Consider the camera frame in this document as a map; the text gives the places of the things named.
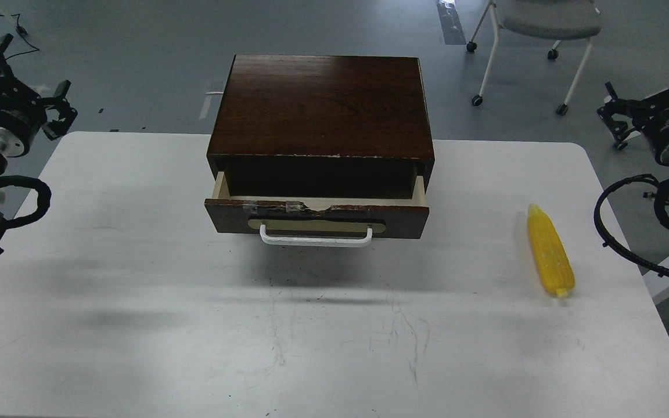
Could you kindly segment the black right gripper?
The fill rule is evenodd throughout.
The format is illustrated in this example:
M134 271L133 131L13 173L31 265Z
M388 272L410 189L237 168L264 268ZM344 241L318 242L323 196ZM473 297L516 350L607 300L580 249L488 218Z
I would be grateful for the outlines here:
M669 90L644 99L619 98L610 81L605 83L607 96L596 111L611 134L618 150L624 150L631 139L645 136L656 163L669 163Z

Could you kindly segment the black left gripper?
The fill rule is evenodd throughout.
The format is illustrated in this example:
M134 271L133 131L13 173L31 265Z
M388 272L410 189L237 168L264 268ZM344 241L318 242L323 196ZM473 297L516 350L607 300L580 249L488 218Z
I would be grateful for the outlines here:
M3 55L13 38L12 34L0 37L0 78L4 80L15 79ZM0 87L0 129L8 130L24 146L32 145L41 128L51 141L62 138L78 114L66 98L71 85L70 80L63 80L53 96L40 97L22 82L5 83ZM57 117L47 121L47 111L55 111Z

